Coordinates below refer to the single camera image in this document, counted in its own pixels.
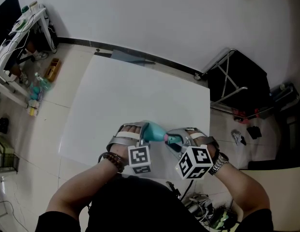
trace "black shirt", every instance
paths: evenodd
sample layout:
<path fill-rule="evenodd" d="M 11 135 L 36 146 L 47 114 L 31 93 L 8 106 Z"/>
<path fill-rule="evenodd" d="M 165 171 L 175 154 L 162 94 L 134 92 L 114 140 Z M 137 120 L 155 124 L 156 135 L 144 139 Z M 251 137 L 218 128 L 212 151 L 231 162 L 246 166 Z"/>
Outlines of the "black shirt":
<path fill-rule="evenodd" d="M 160 228 L 208 231 L 167 187 L 133 176 L 105 184 L 93 198 L 89 216 L 87 232 Z M 67 214 L 46 212 L 39 216 L 36 232 L 46 231 L 79 232 L 80 225 Z M 259 210 L 246 217 L 236 230 L 244 231 L 273 231 L 270 210 Z"/>

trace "white table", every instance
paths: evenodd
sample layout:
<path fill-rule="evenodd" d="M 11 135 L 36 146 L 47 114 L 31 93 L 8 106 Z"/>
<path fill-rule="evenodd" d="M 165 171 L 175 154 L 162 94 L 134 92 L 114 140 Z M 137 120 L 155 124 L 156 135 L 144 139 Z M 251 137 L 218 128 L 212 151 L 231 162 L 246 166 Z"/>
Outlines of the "white table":
<path fill-rule="evenodd" d="M 17 34 L 10 41 L 10 43 L 7 46 L 0 47 L 0 77 L 5 81 L 9 81 L 9 85 L 11 85 L 15 90 L 19 91 L 22 95 L 24 95 L 27 98 L 30 97 L 30 94 L 23 87 L 21 87 L 17 82 L 15 82 L 15 81 L 10 82 L 9 76 L 4 72 L 6 63 L 9 59 L 10 55 L 12 54 L 12 53 L 6 54 L 6 52 L 11 52 L 11 51 L 15 50 L 18 43 L 15 42 L 14 40 L 17 39 L 17 41 L 20 42 L 22 40 L 22 38 L 25 35 L 27 35 L 30 28 L 36 22 L 38 22 L 40 24 L 40 26 L 42 27 L 42 31 L 45 34 L 45 37 L 47 39 L 47 42 L 50 46 L 51 51 L 53 53 L 56 53 L 57 50 L 54 49 L 54 44 L 52 42 L 49 30 L 48 30 L 48 25 L 45 22 L 45 18 L 44 18 L 45 10 L 46 10 L 46 8 L 40 9 L 34 16 L 30 16 L 28 23 L 26 23 L 25 27 L 23 27 L 21 30 L 19 30 L 20 32 L 17 32 Z M 2 93 L 3 95 L 7 96 L 9 99 L 15 101 L 16 103 L 18 103 L 19 105 L 21 105 L 25 108 L 28 106 L 24 102 L 24 100 L 20 99 L 18 96 L 16 96 L 14 93 L 12 93 L 7 87 L 2 85 L 1 83 L 0 83 L 0 93 Z"/>
<path fill-rule="evenodd" d="M 115 59 L 93 56 L 81 80 L 65 125 L 60 154 L 89 166 L 123 123 L 150 120 L 166 130 L 210 126 L 208 88 Z M 163 142 L 152 142 L 152 172 L 142 177 L 180 179 L 178 160 Z M 134 175 L 130 167 L 124 174 Z"/>

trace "metal watch band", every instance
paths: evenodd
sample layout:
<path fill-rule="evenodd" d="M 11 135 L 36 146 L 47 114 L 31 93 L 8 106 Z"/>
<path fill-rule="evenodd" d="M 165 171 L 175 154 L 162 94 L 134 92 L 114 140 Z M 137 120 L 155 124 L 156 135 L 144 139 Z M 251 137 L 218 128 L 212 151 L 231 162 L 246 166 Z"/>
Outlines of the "metal watch band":
<path fill-rule="evenodd" d="M 215 162 L 215 164 L 213 165 L 213 167 L 209 170 L 209 173 L 211 175 L 214 175 L 227 162 L 228 162 L 228 158 L 225 155 L 223 156 L 221 153 L 219 153 L 219 157 Z"/>

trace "computer monitor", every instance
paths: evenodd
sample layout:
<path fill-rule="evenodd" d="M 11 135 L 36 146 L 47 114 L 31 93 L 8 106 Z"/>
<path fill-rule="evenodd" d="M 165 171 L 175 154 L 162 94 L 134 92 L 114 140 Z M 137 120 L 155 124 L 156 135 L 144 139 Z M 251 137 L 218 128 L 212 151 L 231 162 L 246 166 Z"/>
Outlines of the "computer monitor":
<path fill-rule="evenodd" d="M 0 5 L 0 45 L 11 39 L 11 29 L 22 15 L 19 0 L 6 0 Z"/>

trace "metal hand brace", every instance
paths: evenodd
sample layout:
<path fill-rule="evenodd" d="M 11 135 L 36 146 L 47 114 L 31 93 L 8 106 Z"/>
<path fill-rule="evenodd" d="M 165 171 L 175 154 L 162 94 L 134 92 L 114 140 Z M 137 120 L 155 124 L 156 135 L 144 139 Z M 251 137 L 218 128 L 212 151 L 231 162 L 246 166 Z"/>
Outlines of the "metal hand brace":
<path fill-rule="evenodd" d="M 120 126 L 118 132 L 115 136 L 112 137 L 110 142 L 108 143 L 106 149 L 107 151 L 110 151 L 110 148 L 113 144 L 120 144 L 120 145 L 126 145 L 126 146 L 148 146 L 150 147 L 150 144 L 144 141 L 143 134 L 145 129 L 148 127 L 148 122 L 135 122 L 135 123 L 127 123 Z M 140 127 L 140 132 L 134 133 L 129 131 L 121 131 L 124 126 L 136 126 Z"/>
<path fill-rule="evenodd" d="M 188 131 L 197 131 L 196 133 L 189 134 Z M 166 145 L 169 146 L 171 149 L 171 152 L 173 155 L 180 160 L 182 155 L 185 153 L 187 148 L 189 146 L 197 146 L 200 147 L 200 145 L 196 145 L 194 142 L 195 138 L 203 137 L 202 138 L 202 144 L 201 145 L 207 145 L 207 144 L 213 144 L 215 148 L 218 148 L 219 145 L 217 141 L 214 139 L 214 137 L 207 137 L 202 131 L 200 131 L 198 128 L 192 128 L 192 127 L 186 127 L 186 128 L 179 128 L 170 130 L 167 132 L 168 136 L 174 136 L 176 140 L 169 140 L 165 142 Z"/>

